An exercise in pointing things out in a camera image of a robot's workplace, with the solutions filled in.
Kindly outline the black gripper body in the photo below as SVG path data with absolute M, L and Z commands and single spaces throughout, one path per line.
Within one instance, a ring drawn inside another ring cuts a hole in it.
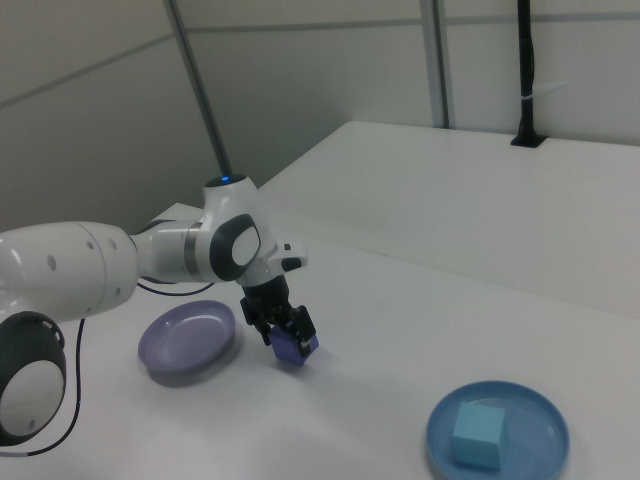
M 284 326 L 289 321 L 289 287 L 283 275 L 251 287 L 243 287 L 240 305 L 248 325 L 264 328 L 266 325 Z

